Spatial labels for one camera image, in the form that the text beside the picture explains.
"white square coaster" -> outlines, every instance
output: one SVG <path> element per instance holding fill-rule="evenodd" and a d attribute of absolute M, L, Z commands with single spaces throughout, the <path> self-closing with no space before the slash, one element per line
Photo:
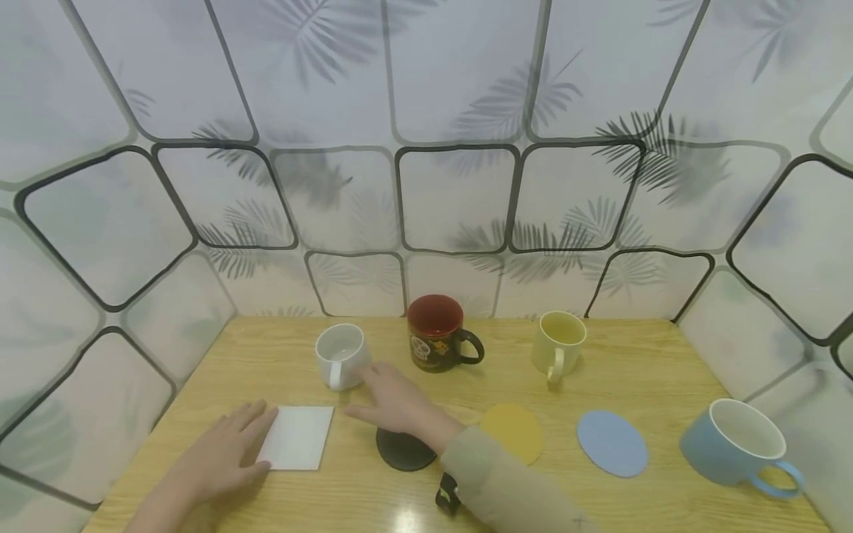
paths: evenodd
<path fill-rule="evenodd" d="M 269 461 L 272 470 L 320 468 L 333 411 L 334 407 L 279 406 L 258 461 Z"/>

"light blue mug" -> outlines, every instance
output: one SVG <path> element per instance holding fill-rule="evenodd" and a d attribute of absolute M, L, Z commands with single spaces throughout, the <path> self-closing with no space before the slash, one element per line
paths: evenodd
<path fill-rule="evenodd" d="M 682 436 L 682 454 L 696 472 L 720 485 L 749 481 L 776 498 L 793 498 L 805 485 L 803 474 L 782 460 L 786 450 L 776 424 L 758 409 L 731 398 L 712 402 Z M 797 488 L 765 483 L 758 477 L 765 466 L 787 472 Z"/>

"round coaster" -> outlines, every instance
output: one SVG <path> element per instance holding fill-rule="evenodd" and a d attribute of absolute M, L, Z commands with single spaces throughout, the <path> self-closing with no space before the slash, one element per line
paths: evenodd
<path fill-rule="evenodd" d="M 426 468 L 435 461 L 435 452 L 408 433 L 389 432 L 376 429 L 376 448 L 382 460 L 391 468 L 403 472 L 414 472 Z"/>
<path fill-rule="evenodd" d="M 601 470 L 632 478 L 646 469 L 646 440 L 626 419 L 610 411 L 589 411 L 577 423 L 583 452 Z"/>
<path fill-rule="evenodd" d="M 536 415 L 510 403 L 499 403 L 483 415 L 480 429 L 526 465 L 542 453 L 542 427 Z"/>

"light blue coaster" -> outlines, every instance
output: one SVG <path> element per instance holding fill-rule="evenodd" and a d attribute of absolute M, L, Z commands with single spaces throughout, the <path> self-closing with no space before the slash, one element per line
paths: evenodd
<path fill-rule="evenodd" d="M 626 419 L 610 411 L 589 411 L 577 423 L 577 440 L 592 462 L 605 472 L 633 478 L 646 469 L 648 448 Z"/>

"black mug handle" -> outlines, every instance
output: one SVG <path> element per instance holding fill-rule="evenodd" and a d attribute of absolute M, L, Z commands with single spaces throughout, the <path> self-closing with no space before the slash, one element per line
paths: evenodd
<path fill-rule="evenodd" d="M 483 343 L 480 342 L 480 339 L 477 338 L 477 335 L 469 332 L 466 329 L 462 329 L 461 327 L 456 330 L 456 334 L 462 337 L 462 340 L 466 340 L 472 345 L 474 345 L 474 349 L 477 351 L 476 357 L 463 356 L 460 352 L 459 362 L 463 362 L 467 365 L 475 365 L 478 362 L 483 361 L 483 357 L 485 357 L 485 348 L 483 347 Z"/>

